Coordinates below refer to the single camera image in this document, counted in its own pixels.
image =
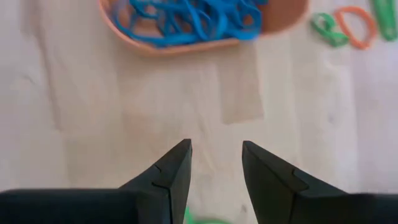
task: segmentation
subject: orange tray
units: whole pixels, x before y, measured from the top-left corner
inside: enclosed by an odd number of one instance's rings
[[[99,11],[103,20],[120,39],[144,55],[177,55],[239,44],[239,40],[230,38],[158,49],[151,44],[133,40],[116,28],[108,16],[111,10],[111,5],[115,1],[117,0],[98,0]],[[268,4],[265,6],[259,6],[259,9],[262,12],[262,29],[260,38],[291,28],[304,17],[308,11],[308,4],[309,0],[269,0]],[[131,10],[126,9],[121,13],[120,20],[122,25],[128,23],[128,18],[131,12]],[[147,21],[143,21],[138,24],[137,29],[139,29],[138,32],[143,34],[159,34],[155,24]]]

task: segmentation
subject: blue rubber band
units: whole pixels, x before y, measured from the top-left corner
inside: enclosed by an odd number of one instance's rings
[[[234,37],[239,40],[252,40],[261,32],[262,15],[256,7],[267,0],[119,0],[113,6],[112,18],[115,26],[134,40],[153,44],[156,47],[194,44],[196,42],[220,40]],[[119,11],[131,5],[128,27],[119,21]],[[156,12],[146,11],[153,7]],[[139,17],[156,21],[163,37],[139,35],[134,27]],[[245,23],[250,17],[252,23]],[[183,24],[191,31],[184,30]]]

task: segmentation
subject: orange loop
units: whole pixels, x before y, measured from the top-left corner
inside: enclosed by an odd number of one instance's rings
[[[350,31],[350,29],[346,25],[346,22],[343,17],[344,12],[350,12],[350,13],[356,14],[365,20],[366,24],[368,25],[369,34],[365,38],[364,41],[360,41],[354,37],[353,33]],[[371,43],[376,38],[377,26],[376,26],[376,22],[373,20],[371,15],[369,15],[369,13],[367,13],[365,10],[361,9],[360,7],[347,6],[347,7],[339,8],[335,12],[335,17],[336,17],[337,23],[341,27],[341,30],[349,37],[349,41],[351,42],[351,44],[353,46],[355,46],[359,49],[363,49],[363,50],[371,46]]]

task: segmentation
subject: light wood surface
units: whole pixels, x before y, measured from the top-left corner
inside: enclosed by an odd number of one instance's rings
[[[367,1],[316,0],[310,13]],[[252,44],[134,55],[95,1],[0,3],[0,189],[117,187],[183,138],[188,205],[255,223],[242,140],[349,192],[398,192],[398,42],[331,49],[303,22]]]

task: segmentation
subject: green object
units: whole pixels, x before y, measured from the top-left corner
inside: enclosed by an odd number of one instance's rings
[[[396,0],[371,0],[381,35],[388,41],[397,39],[397,25],[395,13]]]
[[[230,224],[228,222],[224,222],[217,219],[212,220],[194,220],[191,213],[189,212],[189,208],[185,209],[185,223],[186,224]]]
[[[312,17],[311,26],[333,47],[341,47],[349,42],[347,35],[333,31],[336,27],[336,22],[327,13],[315,14]]]

